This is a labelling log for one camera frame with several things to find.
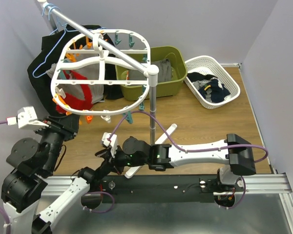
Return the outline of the red sock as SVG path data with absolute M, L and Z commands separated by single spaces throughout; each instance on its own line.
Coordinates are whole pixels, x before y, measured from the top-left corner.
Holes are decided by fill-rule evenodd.
M 82 94 L 81 98 L 75 97 L 71 94 L 66 94 L 63 100 L 66 102 L 67 105 L 69 105 L 71 109 L 75 109 L 78 111 L 90 110 L 93 106 L 92 95 L 90 93 Z
M 65 94 L 71 94 L 77 98 L 81 98 L 82 94 L 86 93 L 90 93 L 92 95 L 89 85 L 87 84 L 65 85 L 63 90 Z

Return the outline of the black white striped sock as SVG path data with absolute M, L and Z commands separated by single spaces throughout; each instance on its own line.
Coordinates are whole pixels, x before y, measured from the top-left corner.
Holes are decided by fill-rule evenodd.
M 211 74 L 203 75 L 199 72 L 192 72 L 192 73 L 188 73 L 187 78 L 191 82 L 196 82 L 196 81 L 203 81 L 203 80 L 211 80 L 212 78 L 217 78 L 217 77 Z

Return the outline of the navy yellow patterned sock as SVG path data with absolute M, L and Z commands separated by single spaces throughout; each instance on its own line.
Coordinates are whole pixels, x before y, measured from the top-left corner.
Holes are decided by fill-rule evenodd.
M 205 100 L 211 103 L 220 103 L 225 100 L 225 97 L 230 95 L 229 90 L 224 84 L 208 83 L 205 88 Z

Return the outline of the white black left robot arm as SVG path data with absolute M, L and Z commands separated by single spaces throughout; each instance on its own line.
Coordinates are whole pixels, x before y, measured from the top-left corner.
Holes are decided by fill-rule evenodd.
M 6 159 L 14 169 L 4 179 L 1 199 L 6 214 L 6 234 L 50 234 L 63 215 L 82 195 L 98 189 L 98 175 L 88 167 L 78 170 L 69 187 L 45 210 L 36 213 L 46 178 L 53 175 L 62 145 L 79 130 L 77 115 L 30 119 L 17 116 L 20 128 L 30 127 L 40 141 L 27 137 L 14 144 Z

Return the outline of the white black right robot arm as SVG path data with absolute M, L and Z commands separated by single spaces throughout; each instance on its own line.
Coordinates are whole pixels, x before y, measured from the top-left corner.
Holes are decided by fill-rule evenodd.
M 227 138 L 207 144 L 149 145 L 143 140 L 130 136 L 122 146 L 114 136 L 109 146 L 95 155 L 104 159 L 100 166 L 101 177 L 110 172 L 122 173 L 125 166 L 147 165 L 155 171 L 165 171 L 186 164 L 218 163 L 223 168 L 215 178 L 215 186 L 226 191 L 238 176 L 252 176 L 256 173 L 251 144 L 237 134 L 227 134 Z

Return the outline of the white round clip hanger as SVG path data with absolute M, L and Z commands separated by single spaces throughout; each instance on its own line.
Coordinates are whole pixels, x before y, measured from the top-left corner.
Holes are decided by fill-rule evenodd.
M 104 33 L 120 34 L 132 34 L 133 38 L 139 39 L 145 46 L 144 49 L 140 50 L 119 50 L 114 45 L 105 41 L 103 38 Z M 76 62 L 69 61 L 65 54 L 74 54 Z M 130 57 L 129 54 L 143 54 L 146 55 L 145 62 L 140 63 L 134 58 Z M 53 77 L 51 79 L 51 94 L 54 97 L 56 94 L 60 93 L 58 88 L 59 85 L 141 85 L 145 87 L 143 93 L 138 97 L 138 99 L 131 105 L 126 106 L 119 110 L 109 111 L 92 111 L 84 110 L 78 111 L 66 107 L 63 109 L 69 113 L 77 114 L 81 116 L 114 116 L 129 112 L 136 107 L 138 107 L 144 99 L 149 94 L 149 90 L 152 87 L 157 86 L 158 83 L 158 73 L 159 69 L 157 66 L 150 63 L 151 54 L 150 46 L 147 40 L 140 34 L 125 30 L 125 29 L 96 29 L 96 30 L 85 30 L 80 34 L 72 38 L 63 48 L 60 58 L 58 60 L 57 66 L 55 68 Z M 76 69 L 81 69 L 90 65 L 97 64 L 99 66 L 99 74 L 97 78 L 87 78 L 87 79 L 60 79 L 59 74 L 62 71 L 74 71 Z M 146 79 L 145 80 L 110 80 L 105 78 L 105 66 L 107 64 L 117 65 L 129 70 L 137 70 L 141 72 Z

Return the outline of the orange clothes clip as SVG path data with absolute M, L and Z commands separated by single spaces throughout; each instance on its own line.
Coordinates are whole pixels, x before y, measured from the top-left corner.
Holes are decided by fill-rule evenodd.
M 74 54 L 66 53 L 65 56 L 69 61 L 76 62 L 76 58 L 75 58 Z
M 85 116 L 85 120 L 88 124 L 90 124 L 93 120 L 93 116 Z
M 63 100 L 63 98 L 61 96 L 59 96 L 58 94 L 56 94 L 53 98 L 52 98 L 53 102 L 59 106 L 60 108 L 69 108 L 69 105 L 66 104 L 66 102 Z

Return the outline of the white clothes clip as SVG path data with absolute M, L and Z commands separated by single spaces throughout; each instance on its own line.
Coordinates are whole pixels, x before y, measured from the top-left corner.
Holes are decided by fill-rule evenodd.
M 105 116 L 101 115 L 101 119 L 103 119 L 107 123 L 111 123 L 111 116 L 109 115 L 105 115 Z

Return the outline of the teal clothes clip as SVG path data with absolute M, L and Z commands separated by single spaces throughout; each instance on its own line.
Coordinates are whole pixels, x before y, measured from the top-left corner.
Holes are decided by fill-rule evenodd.
M 129 124 L 133 124 L 133 118 L 132 118 L 132 114 L 131 111 L 123 113 L 123 116 L 125 117 L 125 120 L 129 123 Z
M 129 46 L 129 48 L 132 48 L 134 46 L 134 44 L 135 44 L 135 41 L 133 39 L 133 35 L 129 34 L 128 35 L 128 46 Z
M 115 41 L 115 45 L 119 45 L 122 42 L 117 32 L 115 33 L 114 41 Z

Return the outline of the black hanging garment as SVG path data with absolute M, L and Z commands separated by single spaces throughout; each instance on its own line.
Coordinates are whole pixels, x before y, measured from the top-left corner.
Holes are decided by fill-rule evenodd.
M 29 80 L 51 116 L 61 117 L 66 112 L 52 100 L 50 84 L 53 67 L 57 65 L 63 47 L 79 33 L 67 26 L 66 30 L 42 37 L 42 51 L 27 68 Z M 62 85 L 59 88 L 64 90 L 66 103 L 79 110 L 92 108 L 95 103 L 103 101 L 104 96 L 109 100 L 124 97 L 120 85 Z

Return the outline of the grey cloth in bin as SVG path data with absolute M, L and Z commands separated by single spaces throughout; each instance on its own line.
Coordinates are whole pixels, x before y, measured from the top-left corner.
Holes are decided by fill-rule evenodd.
M 168 58 L 163 60 L 154 61 L 151 64 L 156 65 L 159 68 L 158 82 L 172 81 L 172 67 Z M 146 77 L 137 70 L 128 70 L 126 80 L 145 80 Z

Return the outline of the olive green plastic bin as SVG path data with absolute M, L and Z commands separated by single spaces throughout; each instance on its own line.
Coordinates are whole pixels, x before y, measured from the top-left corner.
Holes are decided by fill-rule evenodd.
M 181 52 L 173 46 L 151 47 L 151 64 L 159 68 L 158 84 L 156 86 L 157 98 L 176 95 L 183 80 L 188 74 Z M 129 54 L 140 63 L 145 62 L 146 55 Z M 137 70 L 116 66 L 117 80 L 143 80 L 142 73 Z M 124 98 L 129 101 L 136 101 L 143 93 L 141 85 L 121 85 Z

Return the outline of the white perforated plastic basket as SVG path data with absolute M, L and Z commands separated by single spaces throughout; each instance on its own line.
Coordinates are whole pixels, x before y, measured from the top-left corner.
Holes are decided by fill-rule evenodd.
M 186 68 L 188 70 L 188 75 L 190 72 L 198 72 L 202 75 L 216 75 L 220 82 L 225 85 L 228 89 L 229 95 L 224 98 L 224 101 L 220 103 L 212 103 L 203 98 L 199 91 L 195 89 L 192 81 L 188 77 L 184 79 L 185 84 L 197 98 L 197 100 L 206 109 L 215 109 L 221 107 L 230 101 L 235 100 L 240 95 L 240 87 L 235 82 L 235 80 L 228 74 L 228 72 L 218 63 L 214 58 L 210 56 L 198 56 L 185 61 Z

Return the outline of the aluminium frame rail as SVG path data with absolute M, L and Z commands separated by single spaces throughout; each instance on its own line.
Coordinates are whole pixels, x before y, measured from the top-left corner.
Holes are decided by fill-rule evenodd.
M 51 176 L 43 196 L 60 196 L 71 184 L 71 176 Z M 286 174 L 257 174 L 245 177 L 246 194 L 279 194 L 280 200 L 293 233 L 293 192 Z

